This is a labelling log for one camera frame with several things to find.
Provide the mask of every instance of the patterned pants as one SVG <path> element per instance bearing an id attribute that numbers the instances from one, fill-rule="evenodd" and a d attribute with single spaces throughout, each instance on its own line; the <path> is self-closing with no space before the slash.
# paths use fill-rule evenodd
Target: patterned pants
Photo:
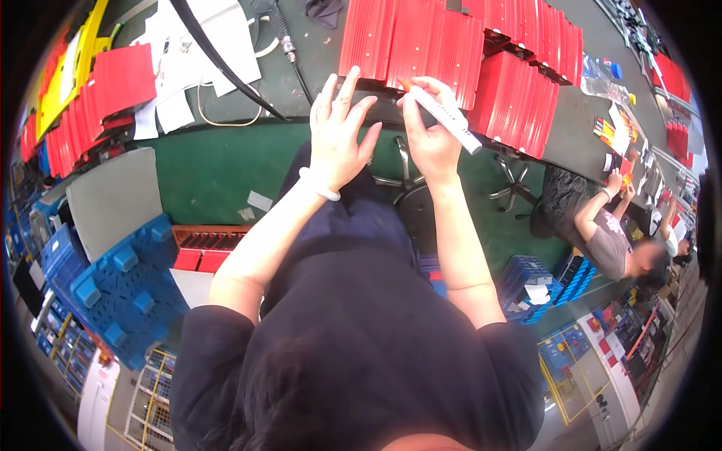
<path id="1" fill-rule="evenodd" d="M 574 193 L 588 194 L 587 180 L 560 167 L 547 166 L 539 208 L 550 225 L 556 228 L 565 220 L 567 204 Z"/>

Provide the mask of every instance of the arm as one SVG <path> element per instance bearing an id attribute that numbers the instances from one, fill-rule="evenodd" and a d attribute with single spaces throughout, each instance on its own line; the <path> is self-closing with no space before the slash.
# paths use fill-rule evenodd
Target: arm
<path id="1" fill-rule="evenodd" d="M 311 163 L 307 176 L 316 186 L 338 191 L 366 165 L 381 124 L 371 126 L 363 142 L 357 137 L 376 97 L 366 97 L 349 111 L 360 70 L 349 72 L 338 97 L 331 101 L 337 76 L 332 74 L 310 112 Z M 222 305 L 258 324 L 264 287 L 271 281 L 288 249 L 311 216 L 326 202 L 299 180 L 241 240 L 216 272 L 209 304 Z"/>
<path id="2" fill-rule="evenodd" d="M 451 89 L 428 77 L 412 82 L 429 92 L 445 108 L 454 111 Z M 424 175 L 434 202 L 439 264 L 447 286 L 448 299 L 475 328 L 505 323 L 496 288 L 479 236 L 466 205 L 456 166 L 461 144 L 441 125 L 424 127 L 417 103 L 409 96 L 400 101 L 414 163 Z"/>
<path id="3" fill-rule="evenodd" d="M 662 236 L 662 240 L 669 240 L 669 234 L 672 231 L 672 218 L 674 217 L 674 213 L 676 210 L 677 200 L 675 198 L 672 198 L 672 200 L 669 202 L 669 210 L 662 218 L 662 222 L 659 223 L 659 234 Z"/>
<path id="4" fill-rule="evenodd" d="M 625 189 L 625 195 L 622 197 L 622 201 L 617 205 L 617 207 L 614 209 L 614 215 L 615 218 L 617 218 L 617 221 L 622 220 L 622 216 L 625 215 L 625 211 L 627 210 L 627 207 L 630 205 L 630 202 L 632 199 L 634 199 L 634 196 L 637 192 L 634 189 L 634 186 L 632 183 L 627 184 L 627 188 Z"/>
<path id="5" fill-rule="evenodd" d="M 607 189 L 612 193 L 612 197 L 619 193 L 619 188 L 622 186 L 622 176 L 619 174 L 619 170 L 615 169 L 609 175 L 607 183 Z M 582 236 L 584 241 L 589 241 L 594 236 L 594 233 L 599 228 L 594 222 L 594 218 L 599 213 L 599 210 L 604 207 L 610 199 L 605 192 L 597 193 L 596 196 L 589 199 L 584 207 L 574 216 L 574 225 L 577 227 L 579 234 Z"/>

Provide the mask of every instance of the yellow panel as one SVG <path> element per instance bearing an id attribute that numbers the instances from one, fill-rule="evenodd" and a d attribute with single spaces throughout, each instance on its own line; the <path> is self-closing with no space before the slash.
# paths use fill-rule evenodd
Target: yellow panel
<path id="1" fill-rule="evenodd" d="M 63 65 L 65 63 L 66 55 L 58 58 L 58 66 L 56 67 L 55 74 L 50 80 L 48 85 L 48 92 L 43 96 L 38 104 L 38 121 L 37 121 L 37 138 L 40 137 L 53 125 L 53 122 L 63 113 L 63 110 L 68 106 L 71 100 L 78 95 L 78 87 L 82 86 L 88 81 L 90 75 L 90 64 L 96 54 L 95 41 L 97 37 L 97 31 L 100 27 L 100 20 L 103 18 L 105 13 L 105 7 L 108 5 L 108 0 L 97 0 L 95 8 L 88 16 L 85 23 L 80 27 L 80 37 L 78 40 L 78 48 L 76 54 L 73 57 L 77 57 L 74 61 L 73 67 L 73 78 L 75 80 L 73 89 L 70 91 L 70 95 L 64 102 L 60 103 L 60 81 L 63 73 Z"/>

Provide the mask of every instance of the sticker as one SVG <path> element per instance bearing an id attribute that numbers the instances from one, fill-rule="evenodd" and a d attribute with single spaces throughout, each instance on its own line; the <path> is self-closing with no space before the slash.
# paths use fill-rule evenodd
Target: sticker
<path id="1" fill-rule="evenodd" d="M 248 205 L 255 206 L 259 210 L 268 211 L 271 209 L 273 201 L 255 191 L 251 191 L 248 194 Z"/>

